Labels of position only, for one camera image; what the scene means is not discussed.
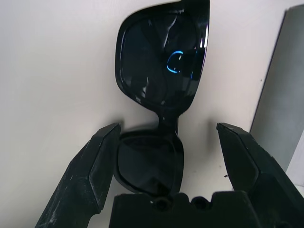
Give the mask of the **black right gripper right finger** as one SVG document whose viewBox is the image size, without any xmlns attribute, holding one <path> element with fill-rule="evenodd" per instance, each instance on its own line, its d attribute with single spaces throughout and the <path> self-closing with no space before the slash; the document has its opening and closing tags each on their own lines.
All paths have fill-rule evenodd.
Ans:
<svg viewBox="0 0 304 228">
<path fill-rule="evenodd" d="M 302 228 L 304 198 L 253 136 L 228 123 L 216 127 L 229 180 L 247 194 L 263 228 Z"/>
</svg>

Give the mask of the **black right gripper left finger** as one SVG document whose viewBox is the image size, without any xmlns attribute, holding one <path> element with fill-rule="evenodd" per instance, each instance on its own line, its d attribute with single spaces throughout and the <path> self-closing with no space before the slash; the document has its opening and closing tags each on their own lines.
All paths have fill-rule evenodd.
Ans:
<svg viewBox="0 0 304 228">
<path fill-rule="evenodd" d="M 69 163 L 37 228 L 86 228 L 105 205 L 121 126 L 99 129 Z"/>
</svg>

